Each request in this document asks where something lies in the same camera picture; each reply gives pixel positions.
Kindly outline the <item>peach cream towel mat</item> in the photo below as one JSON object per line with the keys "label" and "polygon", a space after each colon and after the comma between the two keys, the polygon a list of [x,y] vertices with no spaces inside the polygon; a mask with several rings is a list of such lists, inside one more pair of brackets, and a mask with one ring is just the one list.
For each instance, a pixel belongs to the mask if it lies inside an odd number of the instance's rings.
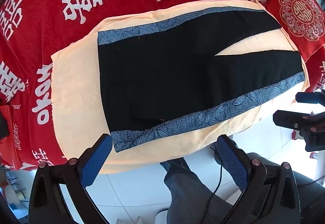
{"label": "peach cream towel mat", "polygon": [[[189,12],[224,7],[263,11],[263,6],[259,3],[205,0],[145,13],[107,17],[88,35],[54,53],[51,57],[53,61],[52,117],[55,136],[64,155],[67,158],[80,155],[102,134],[109,131],[100,98],[97,52],[97,39],[100,32],[157,23]],[[242,132],[273,114],[280,107],[290,104],[295,94],[305,91],[309,84],[309,76],[304,69],[301,79],[296,84],[290,85],[287,91],[228,121],[168,137],[156,132],[154,139],[148,143],[123,151],[113,149],[101,172],[129,171],[194,153],[217,140],[219,135]]]}

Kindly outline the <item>red blanket white characters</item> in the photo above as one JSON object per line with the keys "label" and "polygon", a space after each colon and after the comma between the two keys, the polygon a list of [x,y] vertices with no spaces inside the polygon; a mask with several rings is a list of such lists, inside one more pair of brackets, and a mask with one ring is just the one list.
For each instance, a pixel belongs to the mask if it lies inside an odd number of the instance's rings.
{"label": "red blanket white characters", "polygon": [[[32,170],[66,161],[54,135],[51,56],[107,17],[199,0],[1,0],[1,164]],[[248,0],[270,4],[275,0]]]}

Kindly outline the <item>red embroidered pillow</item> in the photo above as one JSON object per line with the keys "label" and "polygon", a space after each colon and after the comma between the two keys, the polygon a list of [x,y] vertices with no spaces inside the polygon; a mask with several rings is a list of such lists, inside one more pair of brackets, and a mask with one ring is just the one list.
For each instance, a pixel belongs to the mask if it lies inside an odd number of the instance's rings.
{"label": "red embroidered pillow", "polygon": [[304,61],[324,45],[324,11],[316,0],[269,0],[265,5]]}

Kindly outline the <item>black pants blue patterned trim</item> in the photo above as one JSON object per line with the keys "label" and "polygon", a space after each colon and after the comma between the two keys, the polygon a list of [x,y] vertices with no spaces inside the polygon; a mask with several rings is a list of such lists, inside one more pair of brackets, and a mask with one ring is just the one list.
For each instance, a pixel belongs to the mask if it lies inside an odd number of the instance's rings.
{"label": "black pants blue patterned trim", "polygon": [[306,80],[266,11],[211,7],[98,33],[102,107],[117,152],[203,129]]}

